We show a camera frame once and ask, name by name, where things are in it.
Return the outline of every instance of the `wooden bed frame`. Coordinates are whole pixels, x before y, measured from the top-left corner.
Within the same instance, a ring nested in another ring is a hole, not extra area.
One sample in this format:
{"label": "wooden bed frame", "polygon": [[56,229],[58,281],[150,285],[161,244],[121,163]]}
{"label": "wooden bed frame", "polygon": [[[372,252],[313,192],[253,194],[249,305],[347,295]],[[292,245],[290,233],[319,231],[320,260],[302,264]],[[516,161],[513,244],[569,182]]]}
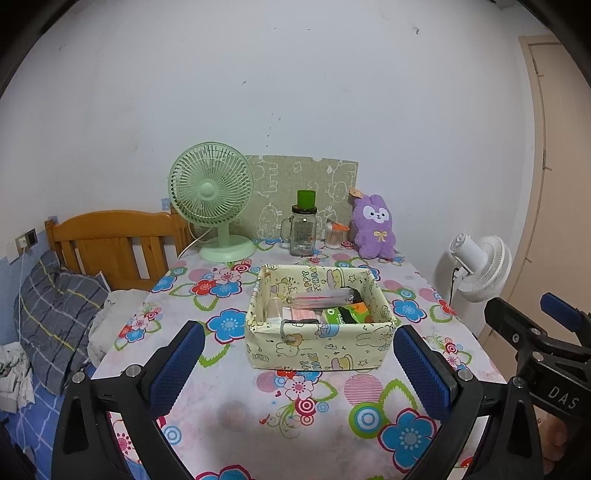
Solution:
{"label": "wooden bed frame", "polygon": [[[102,271],[113,290],[151,290],[168,271],[163,237],[172,236],[177,255],[191,242],[188,223],[171,207],[171,213],[104,210],[85,213],[56,225],[45,222],[50,248],[76,273]],[[140,278],[132,239],[139,238],[150,279]]]}

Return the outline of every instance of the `door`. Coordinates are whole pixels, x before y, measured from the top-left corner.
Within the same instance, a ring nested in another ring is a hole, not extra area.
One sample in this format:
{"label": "door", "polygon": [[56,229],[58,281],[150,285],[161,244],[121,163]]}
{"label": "door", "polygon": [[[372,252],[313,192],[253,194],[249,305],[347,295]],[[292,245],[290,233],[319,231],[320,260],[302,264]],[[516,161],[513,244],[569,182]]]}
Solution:
{"label": "door", "polygon": [[[540,310],[540,297],[550,291],[591,311],[591,88],[562,45],[531,45],[530,52],[543,111],[536,118],[544,125],[543,175],[538,208],[530,205],[537,211],[531,242],[507,299],[548,335],[578,343]],[[515,375],[515,351],[505,340],[492,332],[483,346],[505,378]]]}

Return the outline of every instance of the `black cable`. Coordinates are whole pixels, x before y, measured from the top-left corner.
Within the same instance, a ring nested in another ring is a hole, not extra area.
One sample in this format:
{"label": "black cable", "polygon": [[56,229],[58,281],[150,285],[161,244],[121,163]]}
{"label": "black cable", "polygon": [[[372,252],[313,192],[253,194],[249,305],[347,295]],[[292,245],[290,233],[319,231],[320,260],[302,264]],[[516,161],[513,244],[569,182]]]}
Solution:
{"label": "black cable", "polygon": [[456,268],[453,269],[453,273],[452,273],[452,286],[449,289],[449,304],[448,305],[451,305],[452,304],[453,283],[454,283],[454,281],[456,279],[456,272],[459,272],[459,271],[460,271],[460,268],[459,267],[456,267]]}

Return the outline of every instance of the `purple plush toy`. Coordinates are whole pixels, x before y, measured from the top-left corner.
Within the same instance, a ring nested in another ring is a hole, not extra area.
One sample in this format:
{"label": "purple plush toy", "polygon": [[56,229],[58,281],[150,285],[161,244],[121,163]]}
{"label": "purple plush toy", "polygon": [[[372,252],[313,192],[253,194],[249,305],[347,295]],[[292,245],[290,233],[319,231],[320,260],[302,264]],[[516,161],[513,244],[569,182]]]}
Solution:
{"label": "purple plush toy", "polygon": [[355,244],[361,258],[394,258],[396,237],[392,233],[392,217],[380,195],[355,199],[351,220],[357,229]]}

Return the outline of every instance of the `wall socket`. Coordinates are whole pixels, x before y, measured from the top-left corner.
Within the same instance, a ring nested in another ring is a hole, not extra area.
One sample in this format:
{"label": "wall socket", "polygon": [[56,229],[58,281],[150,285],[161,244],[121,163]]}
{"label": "wall socket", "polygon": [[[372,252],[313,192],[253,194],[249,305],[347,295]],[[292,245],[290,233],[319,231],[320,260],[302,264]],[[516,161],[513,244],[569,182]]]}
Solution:
{"label": "wall socket", "polygon": [[22,255],[33,245],[37,244],[37,233],[35,229],[29,230],[27,233],[24,233],[18,238],[15,238],[14,242],[17,245],[18,255]]}

